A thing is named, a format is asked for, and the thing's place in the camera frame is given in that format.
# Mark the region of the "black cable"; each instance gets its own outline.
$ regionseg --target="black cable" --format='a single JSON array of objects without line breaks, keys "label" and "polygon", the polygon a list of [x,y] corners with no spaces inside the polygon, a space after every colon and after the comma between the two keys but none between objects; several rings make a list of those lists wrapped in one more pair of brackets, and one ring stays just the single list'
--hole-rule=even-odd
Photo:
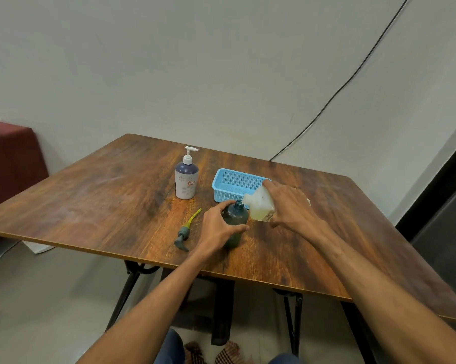
[{"label": "black cable", "polygon": [[381,34],[380,38],[378,38],[377,42],[375,43],[375,45],[373,46],[373,48],[371,49],[371,51],[366,55],[366,57],[364,58],[363,62],[361,63],[361,65],[358,67],[358,69],[356,69],[356,71],[353,73],[353,75],[351,76],[351,78],[349,78],[347,80],[346,83],[343,84],[343,86],[341,86],[341,88],[339,88],[333,95],[332,97],[328,100],[328,103],[326,103],[324,105],[324,107],[322,107],[322,110],[319,111],[319,113],[317,114],[317,116],[314,118],[314,120],[312,120],[309,125],[306,126],[306,128],[300,132],[299,135],[297,135],[297,137],[293,138],[293,140],[291,140],[291,142],[289,144],[287,144],[285,147],[283,147],[276,155],[274,155],[270,161],[272,161],[275,157],[277,157],[280,153],[284,152],[285,148],[287,148],[288,146],[290,146],[295,140],[297,140],[298,137],[300,137],[302,134],[304,134],[308,128],[310,128],[310,126],[317,120],[317,118],[319,116],[321,116],[321,114],[324,112],[324,110],[326,109],[326,107],[329,105],[329,103],[331,103],[331,101],[334,99],[335,96],[337,96],[337,94],[343,90],[343,88],[349,84],[350,81],[353,80],[353,78],[355,77],[355,75],[361,70],[361,67],[363,67],[364,63],[366,62],[366,60],[368,60],[368,58],[371,56],[371,54],[373,53],[373,51],[375,50],[375,48],[377,47],[378,43],[381,41],[381,39],[383,38],[383,36],[385,35],[386,31],[388,30],[388,28],[392,25],[393,21],[395,20],[395,18],[398,16],[398,14],[400,14],[400,11],[403,9],[403,6],[405,6],[405,4],[407,3],[408,0],[405,0],[403,1],[403,4],[400,6],[400,9],[398,9],[398,11],[396,12],[395,16],[392,18],[391,22],[386,26],[385,30],[383,30],[383,33]]}]

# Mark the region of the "forearm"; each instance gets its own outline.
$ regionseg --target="forearm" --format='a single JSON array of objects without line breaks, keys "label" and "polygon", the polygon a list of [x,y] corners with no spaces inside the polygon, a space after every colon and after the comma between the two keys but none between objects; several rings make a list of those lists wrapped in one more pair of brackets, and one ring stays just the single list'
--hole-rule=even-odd
[{"label": "forearm", "polygon": [[381,345],[398,362],[456,363],[456,333],[328,226],[310,240],[328,261]]},{"label": "forearm", "polygon": [[98,339],[78,364],[151,364],[206,257],[192,251],[130,312]]}]

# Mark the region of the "white plastic jug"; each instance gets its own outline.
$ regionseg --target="white plastic jug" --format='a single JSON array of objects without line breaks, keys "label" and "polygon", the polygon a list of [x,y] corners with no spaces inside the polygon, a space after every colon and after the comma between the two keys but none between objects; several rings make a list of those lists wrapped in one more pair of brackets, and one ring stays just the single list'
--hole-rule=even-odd
[{"label": "white plastic jug", "polygon": [[245,194],[242,202],[250,207],[250,217],[256,221],[268,222],[275,212],[272,197],[263,185],[253,195]]}]

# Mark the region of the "wood grain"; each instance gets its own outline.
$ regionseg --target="wood grain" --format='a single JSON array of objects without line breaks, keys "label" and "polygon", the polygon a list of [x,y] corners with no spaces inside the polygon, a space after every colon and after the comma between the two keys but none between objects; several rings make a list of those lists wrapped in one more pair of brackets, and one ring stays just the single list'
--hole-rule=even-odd
[{"label": "wood grain", "polygon": [[[456,295],[348,177],[200,148],[196,196],[175,197],[174,166],[184,144],[126,134],[0,205],[0,235],[174,267],[179,227],[216,203],[219,168],[299,187],[341,238],[438,315],[456,319]],[[213,256],[203,273],[286,290],[351,298],[316,250],[292,232],[250,220],[240,247]]]}]

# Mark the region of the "white wall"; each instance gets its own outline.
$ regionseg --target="white wall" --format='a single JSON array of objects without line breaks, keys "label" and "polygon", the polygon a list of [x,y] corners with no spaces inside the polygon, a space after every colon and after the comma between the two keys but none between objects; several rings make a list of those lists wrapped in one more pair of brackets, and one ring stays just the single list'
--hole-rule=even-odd
[{"label": "white wall", "polygon": [[[0,117],[34,128],[51,172],[126,132],[269,159],[402,2],[0,0]],[[278,161],[353,178],[395,222],[455,131],[456,0],[411,0]]]}]

